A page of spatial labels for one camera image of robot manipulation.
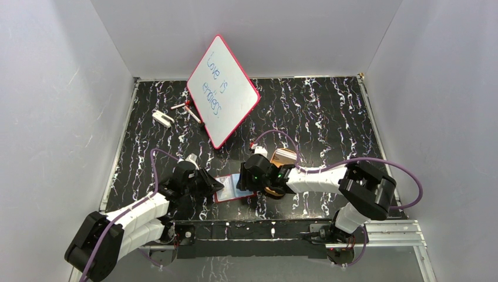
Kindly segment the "red leather card holder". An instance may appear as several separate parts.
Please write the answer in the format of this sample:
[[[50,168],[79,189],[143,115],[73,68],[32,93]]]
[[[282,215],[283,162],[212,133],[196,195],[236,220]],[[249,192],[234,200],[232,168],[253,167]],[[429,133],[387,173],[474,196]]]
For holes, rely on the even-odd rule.
[[[237,188],[237,183],[239,181],[240,174],[230,174],[228,176],[220,176],[215,179],[223,185],[223,188],[214,194],[214,202],[222,203],[237,199],[244,199],[248,197],[254,197],[257,195],[256,192],[242,191]]]

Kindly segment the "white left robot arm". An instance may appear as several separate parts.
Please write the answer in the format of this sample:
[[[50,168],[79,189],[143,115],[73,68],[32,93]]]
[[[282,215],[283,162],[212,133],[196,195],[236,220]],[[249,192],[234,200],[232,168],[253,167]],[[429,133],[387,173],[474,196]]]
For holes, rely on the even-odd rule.
[[[166,219],[171,203],[184,196],[211,196],[223,188],[205,168],[181,160],[166,180],[137,202],[110,213],[88,214],[64,259],[84,280],[102,281],[120,259],[149,242],[179,244],[175,224]]]

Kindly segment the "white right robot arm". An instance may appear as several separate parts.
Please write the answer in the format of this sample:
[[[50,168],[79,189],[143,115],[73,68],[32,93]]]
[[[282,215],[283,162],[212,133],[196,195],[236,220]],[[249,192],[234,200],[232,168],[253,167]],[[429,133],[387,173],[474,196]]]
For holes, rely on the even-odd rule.
[[[237,188],[277,197],[305,192],[343,195],[348,202],[334,214],[329,226],[310,227],[301,234],[314,244],[328,244],[346,243],[358,227],[370,220],[386,220],[396,181],[365,158],[309,169],[294,163],[276,165],[262,154],[254,154],[241,164]]]

